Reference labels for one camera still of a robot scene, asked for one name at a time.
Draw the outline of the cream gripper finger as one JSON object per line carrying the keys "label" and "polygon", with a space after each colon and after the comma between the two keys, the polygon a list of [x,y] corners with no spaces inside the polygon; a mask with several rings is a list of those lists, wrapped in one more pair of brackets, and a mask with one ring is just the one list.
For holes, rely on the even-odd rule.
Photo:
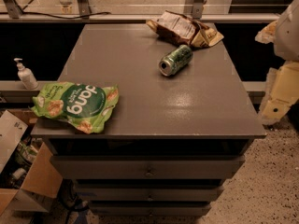
{"label": "cream gripper finger", "polygon": [[262,124],[279,122],[298,100],[299,62],[286,61],[279,69],[270,68],[258,113]]}
{"label": "cream gripper finger", "polygon": [[275,41],[277,23],[277,21],[272,21],[266,25],[255,36],[255,40],[263,44],[273,43]]}

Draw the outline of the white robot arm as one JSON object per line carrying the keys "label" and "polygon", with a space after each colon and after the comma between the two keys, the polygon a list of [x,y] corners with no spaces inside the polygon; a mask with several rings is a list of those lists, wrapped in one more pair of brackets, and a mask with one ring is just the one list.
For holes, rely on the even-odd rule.
{"label": "white robot arm", "polygon": [[273,125],[299,100],[299,0],[293,0],[276,21],[255,36],[255,40],[272,43],[275,55],[285,61],[279,69],[269,69],[265,96],[259,107],[262,124]]}

